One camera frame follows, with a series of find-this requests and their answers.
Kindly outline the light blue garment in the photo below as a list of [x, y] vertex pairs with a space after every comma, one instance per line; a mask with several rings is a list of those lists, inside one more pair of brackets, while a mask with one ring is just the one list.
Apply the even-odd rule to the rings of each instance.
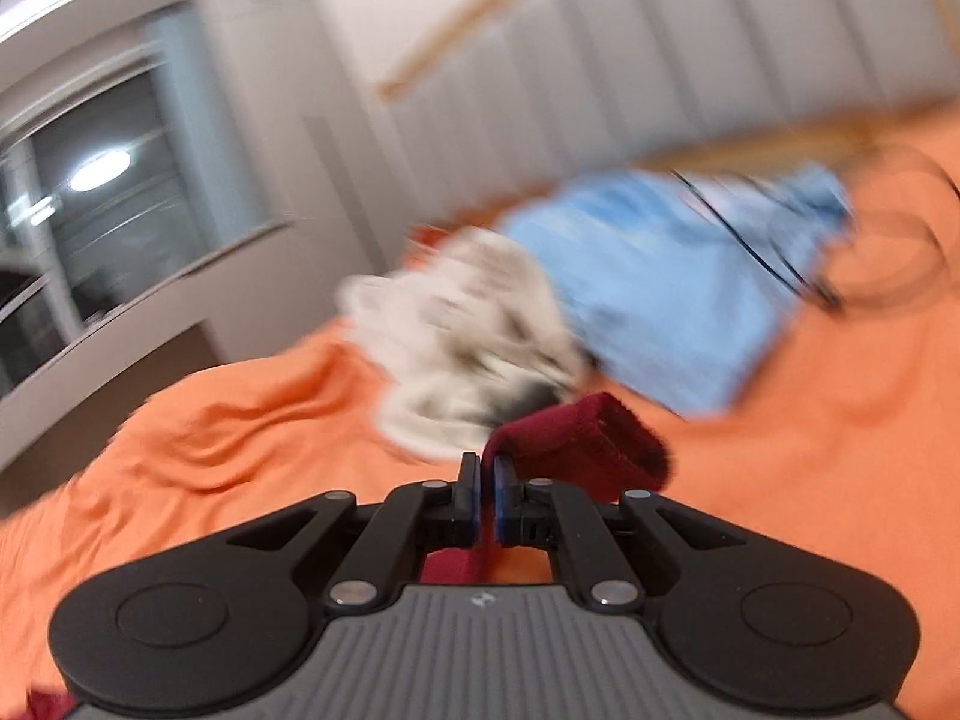
[[850, 219], [820, 164], [771, 181], [612, 171], [508, 213], [607, 377], [677, 415], [734, 405]]

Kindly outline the cream white garment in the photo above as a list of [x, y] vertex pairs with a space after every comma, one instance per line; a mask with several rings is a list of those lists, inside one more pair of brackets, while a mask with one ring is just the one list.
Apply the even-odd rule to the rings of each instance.
[[389, 379], [374, 424], [432, 461], [483, 449], [496, 426], [573, 397], [587, 359], [545, 271], [483, 227], [425, 263], [340, 283], [347, 338]]

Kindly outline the grey padded wooden headboard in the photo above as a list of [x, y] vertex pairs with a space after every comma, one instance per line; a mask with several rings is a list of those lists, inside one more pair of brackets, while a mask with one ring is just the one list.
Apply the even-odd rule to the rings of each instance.
[[631, 161], [779, 163], [957, 94], [958, 0], [475, 0], [382, 90], [440, 220]]

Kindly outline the dark red garment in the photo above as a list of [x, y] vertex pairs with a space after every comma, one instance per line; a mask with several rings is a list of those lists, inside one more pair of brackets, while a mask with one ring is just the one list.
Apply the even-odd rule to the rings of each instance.
[[[493, 460], [521, 481], [574, 484], [592, 500], [628, 486], [662, 488], [664, 444], [609, 394], [555, 405], [498, 427], [480, 457], [478, 582], [493, 557]], [[370, 507], [327, 491], [273, 514], [88, 578], [49, 624], [53, 661], [87, 704], [130, 717], [197, 717], [280, 682], [339, 617], [332, 574]]]

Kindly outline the grey built-in wardrobe unit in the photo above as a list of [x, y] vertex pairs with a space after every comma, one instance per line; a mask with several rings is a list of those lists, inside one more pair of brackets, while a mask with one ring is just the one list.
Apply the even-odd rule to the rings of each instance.
[[2, 463], [47, 481], [190, 364], [319, 327], [416, 216], [322, 0], [2, 0], [2, 176], [59, 343]]

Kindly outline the dark glass window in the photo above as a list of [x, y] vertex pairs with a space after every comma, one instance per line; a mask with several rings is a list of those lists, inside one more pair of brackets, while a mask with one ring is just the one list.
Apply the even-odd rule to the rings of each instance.
[[268, 220], [217, 88], [166, 64], [3, 143], [3, 390]]

